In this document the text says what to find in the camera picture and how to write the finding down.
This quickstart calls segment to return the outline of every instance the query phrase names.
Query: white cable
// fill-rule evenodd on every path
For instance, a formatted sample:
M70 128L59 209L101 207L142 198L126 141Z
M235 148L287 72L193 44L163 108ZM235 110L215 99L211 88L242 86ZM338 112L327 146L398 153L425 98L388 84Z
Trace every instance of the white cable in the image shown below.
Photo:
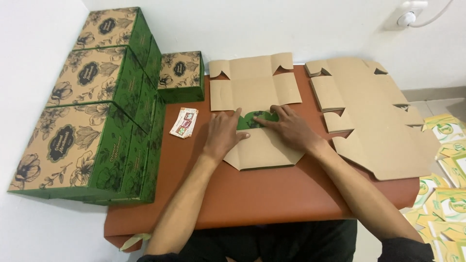
M424 23L422 23L422 24L418 24L418 25L411 25L411 24L410 24L409 26L412 27L412 28L421 28L421 27L423 27L423 26L426 26L426 25L428 25L428 24L434 22L435 20L437 20L437 18L439 18L440 16L443 15L443 13L446 12L446 10L448 9L448 7L450 6L451 3L453 3L453 0L450 0L450 2L448 2L448 4L442 9L442 11L440 11L440 13L438 13L436 16L434 16L434 17L433 17L432 19L430 19L429 21L426 21L426 22L424 22Z

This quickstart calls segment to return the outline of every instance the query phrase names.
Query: orange tabletop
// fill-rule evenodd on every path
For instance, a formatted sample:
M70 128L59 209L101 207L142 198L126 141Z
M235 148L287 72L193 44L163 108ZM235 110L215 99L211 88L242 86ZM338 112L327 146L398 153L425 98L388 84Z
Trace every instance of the orange tabletop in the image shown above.
M295 65L293 70L279 71L294 72L302 103L291 104L290 107L315 132L327 140L347 135L327 133L304 66ZM109 207L104 236L115 246L121 247L133 234L152 232L161 212L196 162L206 141L207 123L211 114L209 80L209 76L205 76L205 101L166 106L155 202L139 206ZM169 134L180 107L199 110L190 138L181 139ZM409 207L414 203L419 190L418 178L378 181L367 170L351 165L397 208ZM254 171L238 171L223 161L207 187L196 229L334 220L351 216L337 188L319 164L308 155L293 167Z

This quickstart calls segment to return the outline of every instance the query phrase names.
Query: white wall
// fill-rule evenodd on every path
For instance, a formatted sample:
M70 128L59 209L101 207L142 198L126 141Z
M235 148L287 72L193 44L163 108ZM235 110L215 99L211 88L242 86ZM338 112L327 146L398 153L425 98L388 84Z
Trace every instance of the white wall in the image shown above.
M89 10L140 6L163 53L205 62L291 51L295 63L357 55L382 63L400 89L466 85L466 1L433 24L378 28L403 0L82 0ZM419 22L448 0L430 0Z
M79 0L0 0L0 10L0 261L127 261L103 238L106 207L6 193L86 7Z

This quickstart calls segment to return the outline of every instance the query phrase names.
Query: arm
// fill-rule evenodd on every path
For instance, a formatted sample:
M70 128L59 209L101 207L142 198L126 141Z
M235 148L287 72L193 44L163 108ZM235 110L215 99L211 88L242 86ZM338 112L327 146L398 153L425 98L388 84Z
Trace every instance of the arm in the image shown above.
M289 106L270 107L280 117L279 122L256 119L280 135L290 147L315 157L327 172L356 218L380 241L404 237L423 243L421 236L366 178L346 163Z
M196 225L213 171L239 141L249 137L245 132L236 133L240 114L241 108L231 117L224 112L218 116L212 114L203 152L161 216L145 255L179 253L185 246Z

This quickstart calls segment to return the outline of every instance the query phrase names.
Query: forearm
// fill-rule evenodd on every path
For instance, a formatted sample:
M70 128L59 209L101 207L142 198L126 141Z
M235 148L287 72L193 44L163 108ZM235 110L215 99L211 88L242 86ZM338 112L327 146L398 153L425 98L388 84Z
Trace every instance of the forearm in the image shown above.
M201 154L160 218L145 254L179 253L191 236L218 161Z
M379 240L405 237L423 242L396 207L328 144L313 154L356 218Z

